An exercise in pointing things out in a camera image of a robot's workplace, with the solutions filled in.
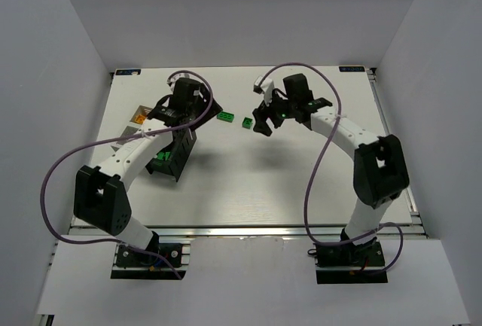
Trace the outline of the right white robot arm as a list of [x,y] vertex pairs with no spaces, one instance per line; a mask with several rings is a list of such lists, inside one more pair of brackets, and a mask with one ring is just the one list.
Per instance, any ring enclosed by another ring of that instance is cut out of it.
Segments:
[[254,92],[263,99],[252,112],[253,130],[270,136],[285,120],[294,119],[347,154],[353,161],[355,209],[340,241],[323,245],[371,243],[386,210],[410,183],[400,140],[394,135],[371,133],[343,117],[327,99],[314,98],[303,74],[288,76],[283,84],[285,96],[280,97],[272,79],[258,77],[254,82]]

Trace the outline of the dark green lego brick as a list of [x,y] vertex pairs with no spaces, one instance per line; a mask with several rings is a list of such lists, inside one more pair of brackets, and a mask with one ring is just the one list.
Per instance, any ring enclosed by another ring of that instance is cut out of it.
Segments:
[[250,129],[252,127],[253,119],[245,117],[242,122],[242,127],[245,129]]

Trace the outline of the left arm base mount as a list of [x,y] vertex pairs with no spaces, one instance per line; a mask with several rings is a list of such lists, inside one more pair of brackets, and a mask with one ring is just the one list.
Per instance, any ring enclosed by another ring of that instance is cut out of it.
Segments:
[[111,279],[180,281],[189,264],[191,244],[188,241],[162,239],[149,250],[157,256],[134,251],[121,244],[115,249]]

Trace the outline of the yellow square lego brick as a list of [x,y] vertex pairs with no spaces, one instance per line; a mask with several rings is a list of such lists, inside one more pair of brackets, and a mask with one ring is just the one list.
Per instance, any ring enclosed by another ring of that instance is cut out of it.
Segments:
[[145,121],[146,117],[142,114],[139,114],[136,119],[135,119],[135,122],[136,123],[139,123],[139,124],[142,124],[144,121]]

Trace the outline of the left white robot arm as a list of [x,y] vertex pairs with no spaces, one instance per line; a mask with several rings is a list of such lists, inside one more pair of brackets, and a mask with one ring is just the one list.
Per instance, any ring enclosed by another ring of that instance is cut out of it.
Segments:
[[75,178],[74,216],[140,251],[155,253],[158,235],[135,219],[128,190],[140,172],[170,145],[175,132],[196,129],[221,111],[205,82],[179,77],[172,93],[148,113],[133,136],[109,158],[83,166]]

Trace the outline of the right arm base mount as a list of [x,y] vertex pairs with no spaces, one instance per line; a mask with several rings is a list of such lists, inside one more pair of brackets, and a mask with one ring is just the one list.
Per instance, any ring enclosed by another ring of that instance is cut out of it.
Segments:
[[386,261],[376,236],[367,242],[321,245],[307,251],[315,260],[318,285],[361,285],[388,282]]

